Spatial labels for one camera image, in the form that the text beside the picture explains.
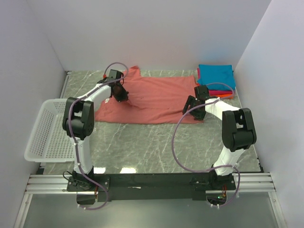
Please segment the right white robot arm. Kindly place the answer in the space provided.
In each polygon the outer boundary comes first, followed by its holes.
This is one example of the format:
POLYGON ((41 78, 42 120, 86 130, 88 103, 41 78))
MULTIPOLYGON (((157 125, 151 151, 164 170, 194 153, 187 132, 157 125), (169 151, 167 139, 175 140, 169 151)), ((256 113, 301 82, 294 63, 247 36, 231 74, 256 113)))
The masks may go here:
POLYGON ((239 157, 257 141, 251 110, 225 103, 219 97, 211 96, 206 85, 194 88, 194 96, 188 96, 183 114, 190 114, 197 121, 211 114, 222 121, 223 149, 214 163, 215 174, 209 177, 209 186, 215 190, 225 184, 224 176, 233 172, 239 157))

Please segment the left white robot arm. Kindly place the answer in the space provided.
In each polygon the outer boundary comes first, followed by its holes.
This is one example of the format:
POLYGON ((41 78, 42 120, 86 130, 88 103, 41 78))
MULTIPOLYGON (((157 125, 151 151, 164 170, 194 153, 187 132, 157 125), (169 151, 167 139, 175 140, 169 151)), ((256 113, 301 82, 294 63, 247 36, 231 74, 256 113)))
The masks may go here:
POLYGON ((74 172, 83 174, 78 179, 78 185, 85 191, 91 190, 95 185, 94 177, 89 175, 93 171, 89 137, 95 126, 95 113, 108 98, 113 97, 118 102, 128 100, 128 92, 123 87, 125 76, 126 74, 111 69, 93 89, 82 96, 66 100, 62 127, 73 145, 74 172))

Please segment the salmon pink t shirt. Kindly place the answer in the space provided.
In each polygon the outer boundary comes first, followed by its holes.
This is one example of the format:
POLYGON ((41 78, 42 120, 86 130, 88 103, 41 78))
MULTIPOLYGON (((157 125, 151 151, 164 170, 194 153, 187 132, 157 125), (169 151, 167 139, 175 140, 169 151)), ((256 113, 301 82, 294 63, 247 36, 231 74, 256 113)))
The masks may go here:
POLYGON ((124 79, 128 100, 115 98, 101 103, 98 122, 119 124, 176 124, 189 95, 194 95, 195 77, 143 77, 139 67, 129 69, 124 79))

